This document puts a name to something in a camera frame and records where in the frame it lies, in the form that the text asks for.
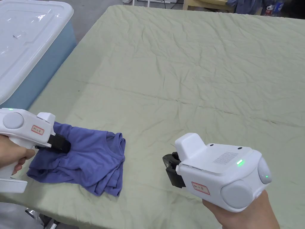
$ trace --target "wooden chair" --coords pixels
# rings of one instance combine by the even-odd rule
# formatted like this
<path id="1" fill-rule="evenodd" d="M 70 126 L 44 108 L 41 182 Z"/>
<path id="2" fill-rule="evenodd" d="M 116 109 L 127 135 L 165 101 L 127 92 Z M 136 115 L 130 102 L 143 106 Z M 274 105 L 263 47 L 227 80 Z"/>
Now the wooden chair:
<path id="1" fill-rule="evenodd" d="M 227 6 L 226 3 L 227 0 L 184 0 L 183 10 L 187 10 L 189 6 L 196 6 L 233 12 L 234 8 Z"/>

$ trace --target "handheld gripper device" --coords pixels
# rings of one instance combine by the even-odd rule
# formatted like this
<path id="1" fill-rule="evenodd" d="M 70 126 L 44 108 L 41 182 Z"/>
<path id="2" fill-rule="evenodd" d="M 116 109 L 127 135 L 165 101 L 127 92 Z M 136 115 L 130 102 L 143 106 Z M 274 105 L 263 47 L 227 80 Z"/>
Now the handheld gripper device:
<path id="1" fill-rule="evenodd" d="M 207 144 L 188 133 L 175 141 L 177 152 L 163 157 L 173 186 L 230 212 L 241 212 L 272 181 L 262 154 L 250 147 Z"/>
<path id="2" fill-rule="evenodd" d="M 0 109 L 0 134 L 6 135 L 15 144 L 32 149 L 49 147 L 68 153 L 71 143 L 63 136 L 55 134 L 55 115 L 41 112 L 34 115 L 26 110 Z M 10 178 L 18 162 L 0 169 L 0 193 L 23 193 L 27 182 Z"/>

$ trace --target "round gray button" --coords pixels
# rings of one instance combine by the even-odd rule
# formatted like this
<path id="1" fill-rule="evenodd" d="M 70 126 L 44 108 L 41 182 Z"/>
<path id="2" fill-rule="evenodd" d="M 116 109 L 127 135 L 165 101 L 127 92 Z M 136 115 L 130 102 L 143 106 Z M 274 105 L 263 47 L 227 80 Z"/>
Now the round gray button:
<path id="1" fill-rule="evenodd" d="M 18 129 L 22 127 L 24 118 L 17 112 L 8 113 L 3 118 L 3 125 L 7 129 Z"/>
<path id="2" fill-rule="evenodd" d="M 253 199 L 250 186 L 243 180 L 237 180 L 224 186 L 220 193 L 229 206 L 237 209 L 247 207 Z"/>

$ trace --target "speaker grille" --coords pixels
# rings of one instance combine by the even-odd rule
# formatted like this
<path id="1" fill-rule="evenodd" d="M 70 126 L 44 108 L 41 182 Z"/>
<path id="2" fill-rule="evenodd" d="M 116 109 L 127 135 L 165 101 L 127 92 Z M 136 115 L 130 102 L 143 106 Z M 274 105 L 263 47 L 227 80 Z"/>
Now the speaker grille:
<path id="1" fill-rule="evenodd" d="M 228 164 L 230 161 L 232 161 L 233 158 L 235 158 L 238 155 L 238 153 L 230 153 L 230 152 L 225 152 L 224 154 L 222 154 L 221 156 L 219 156 L 218 158 L 216 158 L 213 163 L 215 164 L 222 164 L 222 165 L 226 165 Z"/>

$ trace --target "green led light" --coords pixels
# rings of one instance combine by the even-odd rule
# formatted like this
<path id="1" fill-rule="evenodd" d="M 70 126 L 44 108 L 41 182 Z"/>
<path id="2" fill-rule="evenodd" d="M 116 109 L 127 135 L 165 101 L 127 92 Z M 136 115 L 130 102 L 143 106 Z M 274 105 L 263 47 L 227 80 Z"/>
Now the green led light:
<path id="1" fill-rule="evenodd" d="M 239 164 L 237 164 L 237 167 L 240 167 L 240 166 L 242 166 L 242 165 L 245 163 L 244 160 L 239 160 L 238 162 L 239 162 Z"/>

